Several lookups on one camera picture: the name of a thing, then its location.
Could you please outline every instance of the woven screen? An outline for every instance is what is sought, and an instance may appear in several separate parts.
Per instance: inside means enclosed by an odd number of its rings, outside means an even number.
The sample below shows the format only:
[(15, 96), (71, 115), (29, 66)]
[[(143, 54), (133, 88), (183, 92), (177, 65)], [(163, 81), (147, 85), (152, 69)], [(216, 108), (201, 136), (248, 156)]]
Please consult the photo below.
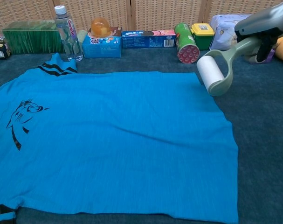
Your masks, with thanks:
[(254, 14), (283, 0), (211, 0), (209, 22), (216, 14)]
[(126, 0), (60, 0), (71, 13), (77, 30), (90, 28), (91, 21), (104, 17), (111, 27), (128, 28)]
[(0, 32), (13, 21), (49, 19), (47, 0), (0, 0)]
[(136, 28), (173, 29), (176, 24), (198, 22), (202, 0), (134, 0)]

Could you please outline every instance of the white bag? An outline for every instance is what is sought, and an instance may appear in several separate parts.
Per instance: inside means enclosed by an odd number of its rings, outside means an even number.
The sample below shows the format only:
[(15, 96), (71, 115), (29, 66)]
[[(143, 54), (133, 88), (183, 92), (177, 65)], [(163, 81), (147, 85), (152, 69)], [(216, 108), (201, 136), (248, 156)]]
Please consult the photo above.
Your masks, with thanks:
[(228, 50), (232, 45), (236, 44), (235, 25), (248, 16), (250, 14), (214, 15), (210, 25), (215, 31), (215, 36), (210, 45), (210, 50)]

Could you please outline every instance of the blue t-shirt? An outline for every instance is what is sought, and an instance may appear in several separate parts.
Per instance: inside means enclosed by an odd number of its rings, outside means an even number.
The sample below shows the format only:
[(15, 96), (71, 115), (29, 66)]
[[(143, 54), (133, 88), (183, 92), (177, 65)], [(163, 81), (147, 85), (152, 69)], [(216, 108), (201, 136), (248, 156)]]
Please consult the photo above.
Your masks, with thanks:
[(237, 156), (195, 73), (79, 74), (54, 54), (0, 87), (0, 205), (11, 209), (238, 223)]

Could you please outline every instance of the blue box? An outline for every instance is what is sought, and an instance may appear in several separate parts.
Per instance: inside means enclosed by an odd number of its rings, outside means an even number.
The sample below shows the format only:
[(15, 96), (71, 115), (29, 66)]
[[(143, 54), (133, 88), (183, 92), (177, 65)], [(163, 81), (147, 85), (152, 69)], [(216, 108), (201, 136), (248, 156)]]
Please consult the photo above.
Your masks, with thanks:
[(174, 47), (175, 32), (171, 30), (135, 30), (122, 32), (123, 48)]
[(106, 38), (94, 38), (89, 29), (83, 43), (84, 57), (121, 57), (121, 27), (111, 27), (111, 35)]

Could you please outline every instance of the pringles can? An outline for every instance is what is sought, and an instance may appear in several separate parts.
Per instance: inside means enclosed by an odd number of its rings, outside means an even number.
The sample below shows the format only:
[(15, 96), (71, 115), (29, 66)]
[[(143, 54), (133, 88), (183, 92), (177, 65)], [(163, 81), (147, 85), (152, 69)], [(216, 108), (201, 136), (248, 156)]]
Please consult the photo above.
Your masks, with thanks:
[(182, 63), (191, 64), (199, 58), (199, 48), (196, 46), (190, 27), (185, 23), (175, 26), (177, 56)]

